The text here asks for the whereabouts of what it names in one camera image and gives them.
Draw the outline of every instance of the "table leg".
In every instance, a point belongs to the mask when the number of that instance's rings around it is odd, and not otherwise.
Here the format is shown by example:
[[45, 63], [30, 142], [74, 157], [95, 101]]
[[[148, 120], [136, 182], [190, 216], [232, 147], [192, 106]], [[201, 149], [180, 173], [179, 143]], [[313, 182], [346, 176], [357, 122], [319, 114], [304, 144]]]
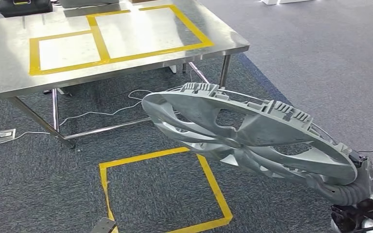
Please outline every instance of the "table leg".
[[59, 132], [58, 91], [52, 89], [53, 129]]
[[226, 55], [224, 57], [224, 64], [222, 65], [220, 87], [225, 87], [230, 61], [231, 61], [231, 55]]
[[70, 143], [69, 141], [65, 140], [64, 137], [56, 131], [50, 124], [48, 124], [44, 119], [42, 119], [38, 114], [36, 114], [32, 109], [30, 109], [24, 102], [22, 102], [18, 97], [10, 97], [8, 100], [15, 105], [15, 107], [19, 108], [25, 114], [27, 114], [30, 118], [36, 121], [39, 125], [44, 127], [46, 131], [52, 134], [56, 139], [58, 139], [61, 143], [69, 148], [75, 147], [74, 144]]
[[185, 74], [187, 72], [187, 64], [182, 63], [182, 73]]

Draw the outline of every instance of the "robotic arm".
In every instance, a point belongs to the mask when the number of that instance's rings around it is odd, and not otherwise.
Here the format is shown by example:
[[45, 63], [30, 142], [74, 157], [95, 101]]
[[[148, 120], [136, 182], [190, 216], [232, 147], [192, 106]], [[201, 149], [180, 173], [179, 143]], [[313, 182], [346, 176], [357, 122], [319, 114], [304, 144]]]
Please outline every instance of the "robotic arm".
[[[235, 101], [227, 94], [249, 101]], [[308, 185], [334, 204], [331, 216], [336, 232], [373, 233], [370, 160], [336, 143], [305, 112], [209, 83], [186, 83], [151, 93], [142, 106], [155, 126], [191, 151], [237, 169]], [[221, 109], [244, 114], [242, 124], [217, 124]], [[279, 149], [292, 144], [304, 144], [305, 150], [287, 155]]]

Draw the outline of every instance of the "carpet floor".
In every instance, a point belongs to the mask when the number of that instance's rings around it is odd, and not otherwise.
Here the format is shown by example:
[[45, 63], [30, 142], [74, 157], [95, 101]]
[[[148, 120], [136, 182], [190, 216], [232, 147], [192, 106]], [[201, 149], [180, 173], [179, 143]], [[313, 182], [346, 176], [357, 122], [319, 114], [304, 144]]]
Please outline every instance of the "carpet floor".
[[[217, 83], [222, 59], [196, 63]], [[168, 68], [72, 86], [60, 96], [60, 119], [88, 111], [111, 113], [136, 103], [136, 89], [161, 91], [182, 85], [187, 74]], [[243, 55], [232, 57], [227, 87], [265, 99], [287, 101]], [[21, 97], [51, 121], [51, 96]], [[86, 115], [61, 126], [65, 134], [145, 116], [141, 106], [115, 116]], [[0, 130], [42, 131], [9, 102], [0, 100]], [[0, 233], [89, 232], [107, 216], [99, 163], [179, 147], [151, 122], [79, 138], [74, 150], [45, 134], [26, 135], [0, 145]], [[233, 214], [217, 233], [330, 232], [330, 203], [302, 185], [234, 170], [209, 161]], [[158, 233], [222, 217], [197, 157], [190, 152], [108, 168], [108, 194], [120, 233]]]

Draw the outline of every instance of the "yellow tape rectangle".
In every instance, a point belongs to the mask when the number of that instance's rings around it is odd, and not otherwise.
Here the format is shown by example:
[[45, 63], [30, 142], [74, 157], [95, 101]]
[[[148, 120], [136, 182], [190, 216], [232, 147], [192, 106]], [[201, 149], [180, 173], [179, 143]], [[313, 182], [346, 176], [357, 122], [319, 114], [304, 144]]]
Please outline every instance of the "yellow tape rectangle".
[[[111, 162], [106, 162], [106, 163], [100, 163], [99, 164], [99, 172], [100, 172], [100, 177], [101, 177], [101, 184], [103, 191], [105, 193], [105, 199], [106, 199], [106, 209], [108, 212], [108, 218], [115, 220], [114, 215], [112, 213], [111, 207], [109, 205], [109, 196], [108, 196], [108, 181], [107, 181], [107, 175], [106, 175], [106, 169], [108, 167], [113, 167], [113, 166], [119, 166], [123, 164], [128, 164], [128, 163], [133, 163], [133, 162], [138, 162], [146, 159], [152, 159], [152, 158], [157, 158], [165, 155], [170, 155], [170, 154], [176, 154], [176, 153], [181, 153], [181, 152], [187, 152], [189, 151], [188, 148], [185, 147], [179, 147], [179, 148], [174, 148], [170, 150], [163, 150], [163, 151], [158, 151], [150, 154], [143, 154], [139, 156], [134, 156], [130, 158], [125, 158], [125, 159], [120, 159], [120, 160], [114, 160]], [[228, 207], [228, 204], [226, 203], [226, 200], [221, 192], [220, 187], [218, 186], [217, 181], [215, 180], [214, 174], [211, 171], [211, 168], [209, 167], [208, 162], [206, 159], [198, 155], [198, 160], [202, 166], [203, 172], [205, 173], [205, 176], [208, 180], [209, 186], [212, 189], [212, 192], [214, 193], [214, 196], [218, 202], [218, 205], [220, 206], [220, 209], [222, 211], [222, 214], [224, 215], [223, 218], [212, 220], [209, 222], [204, 222], [200, 223], [197, 225], [189, 226], [189, 227], [184, 227], [181, 229], [177, 229], [174, 231], [170, 231], [168, 233], [198, 233], [198, 232], [203, 232], [207, 231], [216, 227], [221, 227], [229, 224], [229, 222], [232, 219], [232, 213], [231, 210]], [[113, 230], [114, 233], [118, 233], [118, 229], [115, 228]]]
[[[146, 58], [151, 56], [157, 56], [167, 53], [173, 53], [173, 52], [179, 52], [179, 51], [186, 51], [186, 50], [195, 50], [199, 48], [209, 47], [213, 46], [214, 43], [206, 37], [204, 33], [199, 30], [197, 26], [194, 25], [194, 23], [186, 17], [182, 11], [180, 11], [175, 5], [162, 5], [162, 6], [153, 6], [153, 7], [146, 7], [146, 8], [140, 8], [140, 11], [148, 11], [148, 10], [154, 10], [154, 9], [162, 9], [162, 8], [169, 8], [173, 11], [173, 13], [178, 17], [178, 19], [200, 40], [200, 43], [192, 44], [192, 45], [186, 45], [181, 47], [176, 47], [172, 49], [166, 49], [166, 50], [159, 50], [154, 52], [147, 52], [147, 53], [141, 53], [141, 54], [134, 54], [124, 57], [118, 57], [118, 58], [111, 58], [109, 56], [108, 49], [105, 45], [105, 41], [102, 37], [101, 31], [99, 29], [98, 23], [96, 21], [96, 17], [99, 16], [108, 16], [108, 15], [115, 15], [115, 14], [123, 14], [123, 13], [130, 13], [130, 10], [124, 10], [124, 11], [115, 11], [115, 12], [106, 12], [106, 13], [99, 13], [99, 14], [92, 14], [87, 15], [86, 19], [88, 21], [88, 24], [91, 28], [91, 30], [88, 31], [82, 31], [82, 32], [74, 32], [74, 33], [66, 33], [66, 34], [60, 34], [60, 35], [50, 35], [45, 37], [39, 37], [39, 38], [30, 38], [30, 75], [44, 75], [44, 74], [54, 74], [58, 72], [64, 72], [64, 71], [70, 71], [70, 70], [76, 70], [76, 69], [82, 69], [82, 68], [88, 68], [88, 67], [94, 67], [94, 66], [100, 66], [110, 63], [116, 63], [116, 62], [124, 62], [129, 61], [133, 59], [140, 59], [140, 58]], [[67, 66], [67, 67], [60, 67], [60, 68], [54, 68], [54, 69], [47, 69], [47, 70], [41, 70], [40, 65], [40, 54], [39, 54], [39, 41], [41, 40], [50, 40], [50, 39], [57, 39], [57, 38], [63, 38], [68, 36], [74, 36], [74, 35], [82, 35], [92, 33], [94, 36], [95, 44], [100, 56], [100, 60], [96, 62], [90, 62], [85, 64], [78, 64], [73, 66]]]

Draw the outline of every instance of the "stainless steel table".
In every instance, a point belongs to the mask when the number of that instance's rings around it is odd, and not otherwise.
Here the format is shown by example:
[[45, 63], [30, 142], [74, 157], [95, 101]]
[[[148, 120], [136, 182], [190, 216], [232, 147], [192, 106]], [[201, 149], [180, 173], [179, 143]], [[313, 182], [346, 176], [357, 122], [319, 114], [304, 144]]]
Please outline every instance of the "stainless steel table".
[[[0, 99], [7, 98], [68, 147], [69, 139], [136, 124], [137, 120], [85, 133], [59, 133], [56, 88], [176, 64], [230, 55], [249, 43], [195, 0], [156, 0], [0, 19]], [[53, 126], [17, 96], [54, 89]]]

